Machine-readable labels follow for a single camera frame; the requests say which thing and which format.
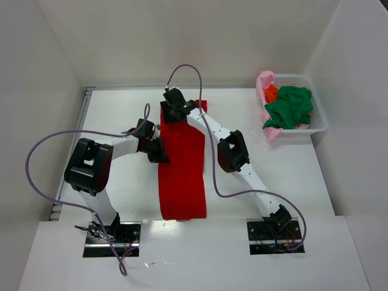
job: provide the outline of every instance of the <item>white table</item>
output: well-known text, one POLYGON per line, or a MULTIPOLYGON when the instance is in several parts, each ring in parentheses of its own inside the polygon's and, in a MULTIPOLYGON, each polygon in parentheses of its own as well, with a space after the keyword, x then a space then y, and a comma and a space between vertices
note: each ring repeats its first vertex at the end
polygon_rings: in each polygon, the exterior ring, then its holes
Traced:
MULTIPOLYGON (((196 99, 198 90, 183 94, 196 99)), ((244 134, 250 160, 268 188, 293 201, 306 216, 306 253, 249 255, 246 219, 259 218, 259 211, 247 197, 216 195, 207 139, 207 219, 158 220, 158 166, 142 153, 120 158, 112 164, 107 186, 112 205, 122 221, 142 221, 140 256, 126 259, 130 275, 119 274, 114 258, 82 258, 85 234, 73 226, 86 226, 90 214, 64 206, 59 222, 40 223, 20 290, 369 289, 346 220, 334 215, 310 137, 268 144, 254 89, 205 89, 204 99, 215 120, 244 134)), ((160 101, 162 90, 93 91, 83 128, 127 130, 142 117, 146 102, 152 107, 150 120, 158 122, 160 101)), ((242 190, 220 169, 217 177, 223 193, 242 190)), ((61 199, 82 203, 67 184, 61 199)))

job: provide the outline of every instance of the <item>pile of clothes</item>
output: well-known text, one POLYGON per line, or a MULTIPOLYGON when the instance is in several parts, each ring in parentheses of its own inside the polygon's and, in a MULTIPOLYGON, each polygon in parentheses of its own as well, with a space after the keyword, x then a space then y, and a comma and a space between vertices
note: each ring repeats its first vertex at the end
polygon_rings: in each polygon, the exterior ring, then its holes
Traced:
POLYGON ((306 129, 311 123, 313 110, 311 91, 305 87, 274 86, 275 74, 264 71, 258 77, 256 95, 265 101, 261 114, 267 140, 271 141, 282 129, 306 129))

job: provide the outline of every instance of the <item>orange cloth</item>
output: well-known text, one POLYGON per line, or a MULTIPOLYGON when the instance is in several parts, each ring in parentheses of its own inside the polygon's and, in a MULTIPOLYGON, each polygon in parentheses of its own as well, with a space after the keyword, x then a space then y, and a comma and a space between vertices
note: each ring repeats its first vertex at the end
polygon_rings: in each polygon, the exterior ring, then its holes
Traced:
POLYGON ((269 85, 265 91, 266 103, 271 103, 273 101, 278 100, 278 91, 279 91, 279 89, 276 88, 274 85, 269 85))

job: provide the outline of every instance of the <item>red garment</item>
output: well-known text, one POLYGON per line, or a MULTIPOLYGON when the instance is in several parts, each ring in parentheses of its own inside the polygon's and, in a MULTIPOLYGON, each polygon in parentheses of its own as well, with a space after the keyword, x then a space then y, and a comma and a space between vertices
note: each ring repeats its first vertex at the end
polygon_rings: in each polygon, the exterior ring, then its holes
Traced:
MULTIPOLYGON (((207 102, 202 101, 207 112, 207 102)), ((203 180, 205 136, 185 121, 165 124, 161 138, 170 164, 159 164, 159 200, 163 219, 206 217, 203 180)))
POLYGON ((264 92, 266 94, 266 103, 271 103, 278 100, 278 91, 279 89, 274 85, 269 85, 264 92))

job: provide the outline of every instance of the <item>green cloth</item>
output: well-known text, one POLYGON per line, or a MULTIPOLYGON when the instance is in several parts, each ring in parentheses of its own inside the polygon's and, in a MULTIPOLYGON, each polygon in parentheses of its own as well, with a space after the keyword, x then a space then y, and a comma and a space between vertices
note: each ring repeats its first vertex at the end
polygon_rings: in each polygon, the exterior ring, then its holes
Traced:
POLYGON ((278 100, 266 104, 265 108, 272 119, 268 119, 263 128, 294 129, 298 124, 310 124, 311 91, 304 87, 281 87, 278 100))

